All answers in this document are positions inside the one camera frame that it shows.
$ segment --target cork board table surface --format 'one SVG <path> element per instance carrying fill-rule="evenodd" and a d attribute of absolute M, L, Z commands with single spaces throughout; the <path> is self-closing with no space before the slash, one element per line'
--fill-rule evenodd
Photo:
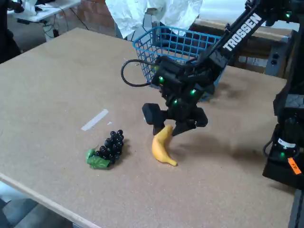
<path fill-rule="evenodd" d="M 74 29 L 0 65 L 0 180 L 85 228 L 287 227 L 293 190 L 262 176 L 261 153 L 285 80 L 227 67 L 215 97 L 200 104 L 207 127 L 172 140 L 172 167 L 153 158 L 141 111 L 164 108 L 160 93 L 120 78 L 131 58 L 131 42 Z M 144 82 L 135 64 L 125 76 Z M 118 129 L 121 163 L 90 169 L 86 151 Z"/>

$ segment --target black toy grapes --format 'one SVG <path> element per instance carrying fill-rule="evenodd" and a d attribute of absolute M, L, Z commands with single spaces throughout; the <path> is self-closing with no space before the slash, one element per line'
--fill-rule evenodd
<path fill-rule="evenodd" d="M 104 146 L 100 147 L 100 151 L 96 153 L 96 156 L 100 156 L 105 160 L 109 160 L 109 165 L 115 164 L 115 162 L 120 158 L 123 151 L 123 131 L 118 130 L 117 132 L 111 131 L 111 138 L 107 138 L 104 142 Z"/>

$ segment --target black cable wire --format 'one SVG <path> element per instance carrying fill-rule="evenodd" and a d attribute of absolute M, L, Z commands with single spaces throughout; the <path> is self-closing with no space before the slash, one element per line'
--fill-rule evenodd
<path fill-rule="evenodd" d="M 89 30 L 89 28 L 87 27 L 87 25 L 78 17 L 78 15 L 74 12 L 74 10 L 72 10 L 72 8 L 70 8 L 70 10 L 75 14 L 75 16 L 78 18 L 78 20 L 80 20 L 80 22 L 85 26 L 85 28 L 87 30 Z"/>
<path fill-rule="evenodd" d="M 266 153 L 266 149 L 267 149 L 267 147 L 272 143 L 272 139 L 273 139 L 273 137 L 271 137 L 271 139 L 269 140 L 269 142 L 266 143 L 266 145 L 263 147 L 263 154 L 264 154 L 266 157 L 269 156 L 269 154 Z"/>
<path fill-rule="evenodd" d="M 126 62 L 123 64 L 123 66 L 122 66 L 122 68 L 121 68 L 121 70 L 120 70 L 120 74 L 121 74 L 121 77 L 122 77 L 123 81 L 124 81 L 127 85 L 132 86 L 132 87 L 144 87 L 144 86 L 149 86 L 149 85 L 151 85 L 151 82 L 147 82 L 147 83 L 145 83 L 145 84 L 133 84 L 133 83 L 128 82 L 128 81 L 125 79 L 125 77 L 124 77 L 124 68 L 125 68 L 129 63 L 132 63 L 132 62 L 143 63 L 143 64 L 147 64 L 147 65 L 150 65 L 150 66 L 154 66 L 154 65 L 155 65 L 155 64 L 153 64 L 153 63 L 150 63 L 150 62 L 147 62 L 147 61 L 144 61 L 144 60 L 141 60 L 141 59 L 130 59 L 130 60 L 126 61 Z"/>
<path fill-rule="evenodd" d="M 131 40 L 130 40 L 131 42 L 132 42 L 132 39 L 133 39 L 133 37 L 134 37 L 134 34 L 135 34 L 135 31 L 133 32 L 133 35 L 132 35 L 132 37 L 131 37 Z"/>
<path fill-rule="evenodd" d="M 50 7 L 48 7 L 48 6 L 38 6 L 39 8 L 59 8 L 59 9 L 61 9 L 61 11 L 63 12 L 63 15 L 64 15 L 64 17 L 65 17 L 65 20 L 66 20 L 66 31 L 68 31 L 69 29 L 68 29 L 68 23 L 67 23 L 67 15 L 66 15 L 66 13 L 65 13 L 65 11 L 61 8 L 61 7 L 59 7 L 59 6 L 50 6 Z"/>
<path fill-rule="evenodd" d="M 43 30 L 43 31 L 44 31 L 44 34 L 47 35 L 47 36 L 50 37 L 50 38 L 55 38 L 55 37 L 51 37 L 51 36 L 48 34 L 48 32 L 49 32 L 50 30 L 55 29 L 55 27 L 54 27 L 55 21 L 56 21 L 56 15 L 54 16 L 53 24 L 51 24 L 51 25 L 44 25 L 44 26 L 43 26 L 43 27 L 51 26 L 51 28 L 50 28 L 48 31 L 44 31 L 44 30 Z"/>

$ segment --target white tape strip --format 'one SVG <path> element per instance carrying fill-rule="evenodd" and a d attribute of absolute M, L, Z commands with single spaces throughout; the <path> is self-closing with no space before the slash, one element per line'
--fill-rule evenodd
<path fill-rule="evenodd" d="M 281 144 L 282 146 L 289 147 L 289 148 L 294 148 L 296 146 L 296 144 L 285 142 L 284 140 L 282 140 L 280 138 L 279 138 L 279 140 L 277 142 L 279 144 Z"/>
<path fill-rule="evenodd" d="M 81 130 L 87 131 L 91 129 L 96 123 L 98 123 L 102 118 L 104 118 L 108 114 L 108 112 L 108 110 L 104 109 L 100 114 L 98 114 L 92 120 L 87 122 L 86 125 L 81 128 Z"/>

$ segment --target yellow toy banana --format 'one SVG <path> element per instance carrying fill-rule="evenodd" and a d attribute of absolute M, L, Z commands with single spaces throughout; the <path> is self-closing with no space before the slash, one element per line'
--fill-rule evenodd
<path fill-rule="evenodd" d="M 165 143 L 169 138 L 171 138 L 172 131 L 173 127 L 171 125 L 167 125 L 157 135 L 154 136 L 152 141 L 152 153 L 156 160 L 176 166 L 177 162 L 171 159 L 165 150 Z"/>

